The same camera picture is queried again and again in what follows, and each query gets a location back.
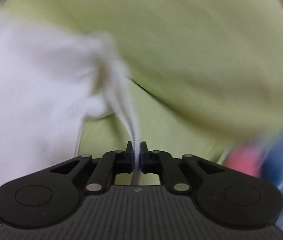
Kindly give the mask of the pink knitted blanket roll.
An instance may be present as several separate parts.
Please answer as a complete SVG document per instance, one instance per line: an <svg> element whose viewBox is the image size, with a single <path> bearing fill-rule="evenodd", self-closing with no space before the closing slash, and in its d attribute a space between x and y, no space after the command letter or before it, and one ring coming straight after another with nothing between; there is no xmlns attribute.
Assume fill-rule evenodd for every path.
<svg viewBox="0 0 283 240"><path fill-rule="evenodd" d="M250 142L233 146L227 153L223 165L246 175L260 178L263 161L263 147Z"/></svg>

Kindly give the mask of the light green sofa cover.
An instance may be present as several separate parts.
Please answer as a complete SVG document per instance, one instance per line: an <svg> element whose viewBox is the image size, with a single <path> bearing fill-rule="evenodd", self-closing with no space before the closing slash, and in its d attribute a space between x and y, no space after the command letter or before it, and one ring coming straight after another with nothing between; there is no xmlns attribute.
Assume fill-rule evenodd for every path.
<svg viewBox="0 0 283 240"><path fill-rule="evenodd" d="M7 0L89 34L111 33L131 80L142 139L215 161L283 131L283 0Z"/></svg>

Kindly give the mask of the white canvas tote bag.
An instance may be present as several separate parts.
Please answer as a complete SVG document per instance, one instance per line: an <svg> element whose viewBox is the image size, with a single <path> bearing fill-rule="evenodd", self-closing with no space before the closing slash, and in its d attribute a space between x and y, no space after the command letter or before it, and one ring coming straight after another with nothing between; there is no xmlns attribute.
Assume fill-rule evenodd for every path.
<svg viewBox="0 0 283 240"><path fill-rule="evenodd" d="M115 40L0 9L0 186L77 153L82 124L114 114L139 160L140 131Z"/></svg>

